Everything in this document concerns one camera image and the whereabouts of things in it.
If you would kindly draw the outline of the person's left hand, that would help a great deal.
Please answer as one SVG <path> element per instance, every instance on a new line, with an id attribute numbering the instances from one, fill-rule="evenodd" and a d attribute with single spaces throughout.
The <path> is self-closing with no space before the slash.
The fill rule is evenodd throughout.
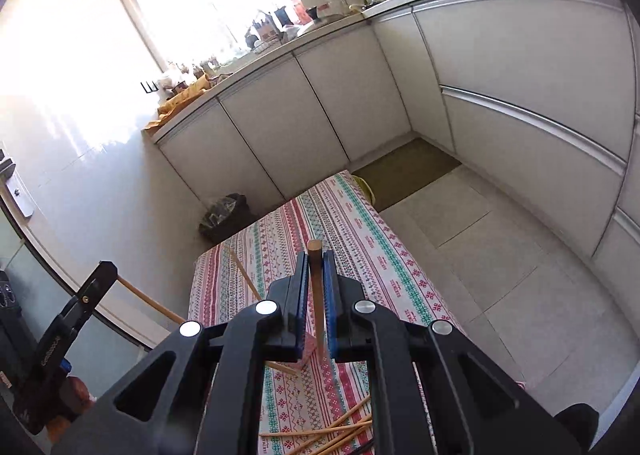
<path id="1" fill-rule="evenodd" d="M 55 371 L 46 412 L 47 436 L 52 444 L 58 443 L 72 423 L 96 404 L 87 385 L 70 374 L 72 364 L 63 359 Z"/>

